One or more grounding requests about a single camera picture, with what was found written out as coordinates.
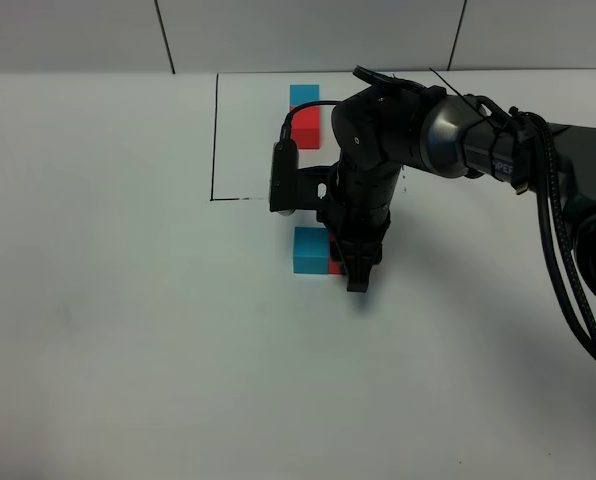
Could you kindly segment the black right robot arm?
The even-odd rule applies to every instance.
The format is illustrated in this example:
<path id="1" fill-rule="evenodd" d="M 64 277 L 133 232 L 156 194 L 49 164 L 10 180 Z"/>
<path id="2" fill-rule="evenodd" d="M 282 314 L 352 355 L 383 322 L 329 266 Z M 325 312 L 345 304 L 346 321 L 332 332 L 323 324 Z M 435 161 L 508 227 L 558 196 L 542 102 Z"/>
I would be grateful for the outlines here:
<path id="1" fill-rule="evenodd" d="M 551 193 L 579 272 L 596 296 L 596 128 L 547 123 L 484 96 L 448 93 L 359 67 L 366 88 L 333 104 L 340 148 L 330 166 L 300 168 L 285 121 L 273 155 L 270 207 L 311 210 L 333 237 L 352 292 L 382 258 L 402 167 L 443 178 L 488 175 L 517 193 Z"/>

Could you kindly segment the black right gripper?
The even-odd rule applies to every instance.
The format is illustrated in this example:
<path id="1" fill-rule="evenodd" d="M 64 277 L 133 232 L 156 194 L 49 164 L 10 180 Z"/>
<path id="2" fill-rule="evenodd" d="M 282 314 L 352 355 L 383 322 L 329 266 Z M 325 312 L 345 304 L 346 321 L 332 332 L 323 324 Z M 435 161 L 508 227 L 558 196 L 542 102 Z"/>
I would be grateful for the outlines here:
<path id="1" fill-rule="evenodd" d="M 383 162 L 368 170 L 337 162 L 297 171 L 298 207 L 314 210 L 333 236 L 347 291 L 366 293 L 371 270 L 382 261 L 382 238 L 401 165 Z"/>

